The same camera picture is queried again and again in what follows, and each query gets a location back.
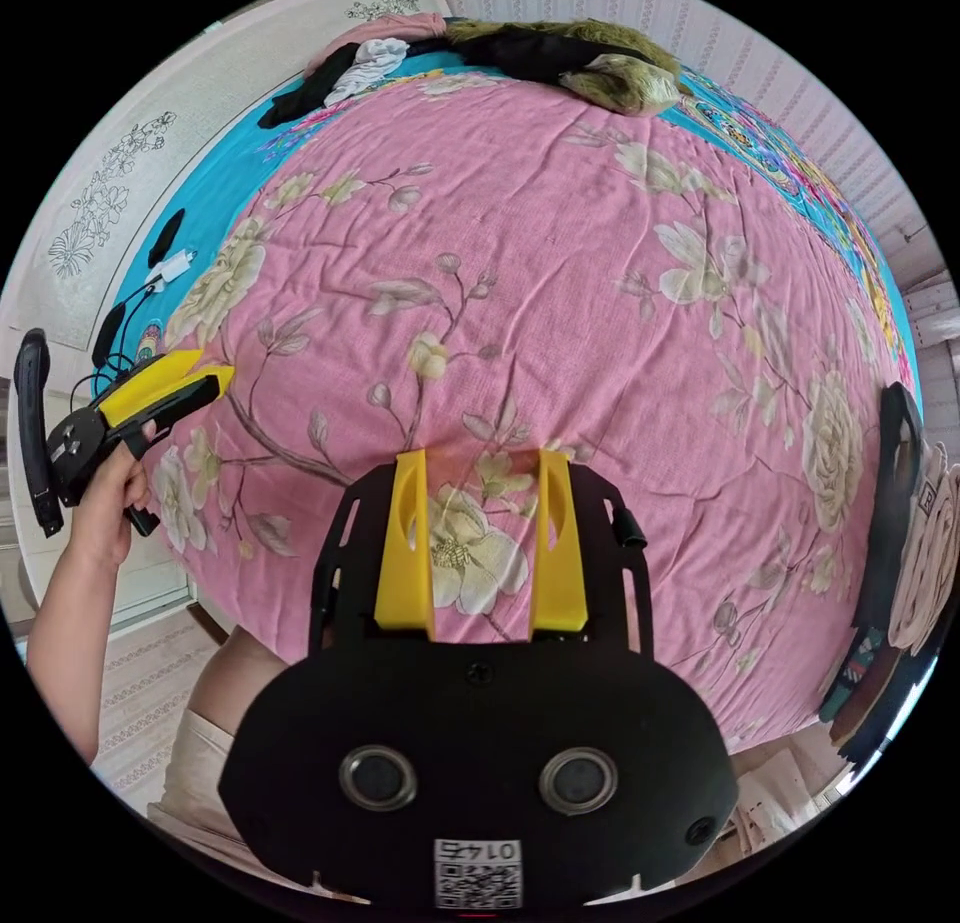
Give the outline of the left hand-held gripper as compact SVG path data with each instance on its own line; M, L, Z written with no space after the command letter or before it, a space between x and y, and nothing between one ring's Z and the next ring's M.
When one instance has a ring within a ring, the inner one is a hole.
M151 357L53 429L46 444L45 537L62 530L62 510L79 505L95 471L120 441L133 447L137 431L153 420L156 434L146 453L177 422L225 394L235 368L205 365L193 372L202 356L202 350L176 350Z

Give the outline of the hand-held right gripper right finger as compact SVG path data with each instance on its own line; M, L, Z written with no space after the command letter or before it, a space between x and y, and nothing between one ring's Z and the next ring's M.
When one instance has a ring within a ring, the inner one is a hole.
M576 635L588 621L570 461L538 454L538 502L528 639Z

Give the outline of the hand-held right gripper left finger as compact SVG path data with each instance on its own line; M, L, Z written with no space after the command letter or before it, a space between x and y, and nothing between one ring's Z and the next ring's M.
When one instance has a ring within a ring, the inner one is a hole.
M374 620L379 629L435 634L433 570L424 450L394 464Z

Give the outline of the person's left hand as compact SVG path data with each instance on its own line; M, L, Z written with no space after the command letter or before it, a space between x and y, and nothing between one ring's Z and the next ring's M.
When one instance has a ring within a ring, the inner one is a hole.
M147 505L149 488L142 457L155 434L156 423L150 420L132 438L133 447L120 441L95 471L73 510L70 554L91 564L99 575L114 574L129 552L131 524L125 511Z

